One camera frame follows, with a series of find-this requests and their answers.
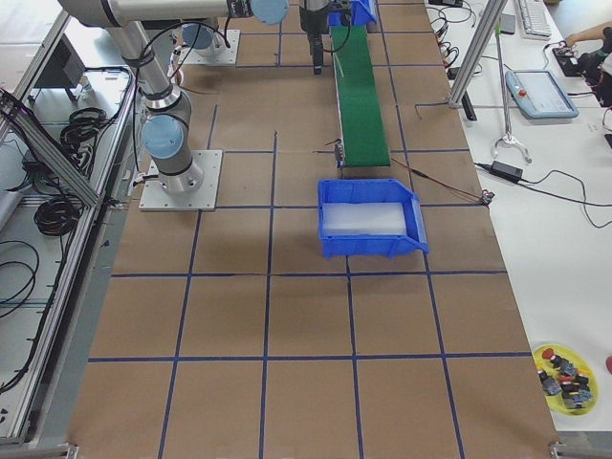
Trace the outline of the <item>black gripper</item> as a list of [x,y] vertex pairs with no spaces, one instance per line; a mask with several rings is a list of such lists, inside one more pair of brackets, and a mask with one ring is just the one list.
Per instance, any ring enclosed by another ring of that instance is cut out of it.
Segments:
[[300,27],[308,34],[313,73],[319,76],[324,62],[321,33],[328,30],[329,0],[301,0],[299,2]]

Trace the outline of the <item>person hand at desk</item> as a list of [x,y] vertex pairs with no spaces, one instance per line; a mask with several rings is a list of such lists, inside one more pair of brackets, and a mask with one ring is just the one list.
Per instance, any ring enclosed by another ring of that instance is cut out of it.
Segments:
[[568,34],[563,41],[565,42],[568,48],[573,48],[577,43],[581,41],[579,33],[571,33]]

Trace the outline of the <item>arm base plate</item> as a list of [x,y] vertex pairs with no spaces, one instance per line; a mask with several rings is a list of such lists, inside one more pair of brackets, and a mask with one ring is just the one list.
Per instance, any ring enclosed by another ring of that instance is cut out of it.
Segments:
[[186,25],[182,29],[180,62],[206,66],[234,66],[239,48],[239,30],[221,30]]
[[167,176],[151,161],[139,208],[143,211],[215,211],[222,169],[222,150],[192,150],[192,164],[183,174]]

